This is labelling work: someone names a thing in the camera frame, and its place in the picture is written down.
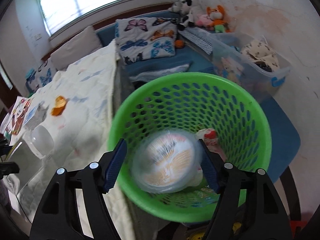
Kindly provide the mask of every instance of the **orange basketball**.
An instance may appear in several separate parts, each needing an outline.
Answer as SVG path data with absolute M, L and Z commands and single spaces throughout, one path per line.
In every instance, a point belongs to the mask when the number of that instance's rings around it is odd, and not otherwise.
M 176 40 L 174 42 L 174 45 L 177 49 L 182 49 L 184 47 L 184 41 L 183 40 Z

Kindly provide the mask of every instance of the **pink butterfly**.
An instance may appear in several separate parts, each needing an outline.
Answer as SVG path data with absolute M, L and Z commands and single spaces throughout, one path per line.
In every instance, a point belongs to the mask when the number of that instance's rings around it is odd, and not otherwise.
M 139 27 L 141 30 L 147 32 L 146 21 L 143 19 L 133 19 L 128 22 L 127 27 L 124 29 L 125 32 L 131 30 L 133 27 Z

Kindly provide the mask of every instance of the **orange butterfly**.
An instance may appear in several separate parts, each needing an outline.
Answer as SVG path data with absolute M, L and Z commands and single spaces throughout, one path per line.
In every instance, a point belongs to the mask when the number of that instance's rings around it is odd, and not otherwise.
M 162 38 L 162 37 L 170 37 L 170 38 L 174 38 L 174 31 L 173 30 L 169 30 L 166 33 L 162 33 L 161 31 L 155 31 L 153 33 L 153 37 L 150 39 L 150 41 L 154 41 L 156 39 Z

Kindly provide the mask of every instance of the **butterfly pillow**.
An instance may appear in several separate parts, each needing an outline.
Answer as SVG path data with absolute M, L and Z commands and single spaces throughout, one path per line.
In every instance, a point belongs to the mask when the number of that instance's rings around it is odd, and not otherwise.
M 175 55 L 177 19 L 133 18 L 116 20 L 118 51 L 129 65 L 141 60 Z
M 36 69 L 35 78 L 39 84 L 39 87 L 44 87 L 50 83 L 57 70 L 53 66 L 51 58 L 44 62 L 40 67 Z

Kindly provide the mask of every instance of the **butterfly print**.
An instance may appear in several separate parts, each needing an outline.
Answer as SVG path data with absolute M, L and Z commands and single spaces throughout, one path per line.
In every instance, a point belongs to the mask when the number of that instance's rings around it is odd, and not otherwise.
M 177 25 L 178 24 L 178 19 L 175 19 L 175 18 L 157 18 L 155 20 L 155 22 L 152 24 L 152 26 L 158 26 L 158 25 L 160 25 L 162 23 L 165 23 L 165 22 L 171 22 L 171 23 Z
M 128 22 L 127 27 L 124 29 L 125 32 L 131 30 L 134 27 L 139 27 L 144 32 L 147 32 L 146 21 L 144 19 L 133 19 Z
M 40 81 L 41 81 L 43 87 L 52 81 L 50 69 L 48 69 L 46 77 L 40 77 Z
M 137 40 L 136 42 L 134 41 L 127 41 L 125 45 L 121 46 L 121 50 L 126 50 L 128 48 L 131 48 L 131 47 L 144 47 L 144 46 L 147 46 L 148 43 L 143 40 L 143 39 L 140 39 L 140 40 Z
M 90 74 L 89 76 L 86 76 L 83 80 L 80 80 L 80 82 L 86 81 L 86 80 L 88 80 L 88 79 L 90 79 L 90 78 L 92 78 L 92 77 L 94 77 L 94 76 L 98 76 L 98 75 L 101 74 L 101 72 L 102 72 L 102 70 L 99 70 L 99 71 L 97 71 L 97 72 L 94 72 L 94 73 Z
M 115 37 L 116 38 L 119 37 L 119 23 L 116 23 L 116 26 L 115 26 Z
M 108 104 L 108 100 L 107 100 L 107 99 L 103 100 L 103 101 L 101 102 L 100 106 L 97 107 L 97 108 L 95 108 L 95 110 L 94 110 L 94 111 L 95 111 L 94 116 L 95 116 L 95 117 L 99 117 L 100 114 L 102 113 L 102 111 L 103 111 L 104 109 L 106 109 L 107 104 Z
M 73 98 L 70 99 L 70 101 L 75 102 L 75 103 L 84 103 L 85 101 L 87 101 L 89 99 L 89 97 L 85 97 L 85 98 L 79 98 L 77 96 L 74 96 Z
M 159 41 L 153 44 L 153 49 L 151 50 L 151 58 L 154 58 L 158 55 L 160 49 L 164 49 L 166 52 L 170 54 L 174 54 L 173 46 L 171 41 L 165 41 L 165 43 L 161 44 Z
M 142 56 L 142 52 L 140 52 L 138 55 L 137 55 L 137 58 L 135 60 L 131 60 L 129 57 L 124 57 L 124 62 L 127 64 L 127 65 L 130 65 L 130 64 L 133 64 L 135 62 L 138 62 L 138 61 L 142 61 L 143 60 L 143 56 Z
M 47 64 L 48 64 L 48 60 L 46 60 L 43 64 L 40 65 L 40 67 L 38 67 L 38 72 L 40 72 L 42 68 L 44 68 Z
M 170 37 L 170 38 L 174 38 L 174 31 L 173 30 L 169 30 L 166 33 L 162 33 L 161 31 L 155 31 L 153 33 L 153 37 L 150 39 L 151 41 L 154 41 L 156 39 L 162 38 L 162 37 Z

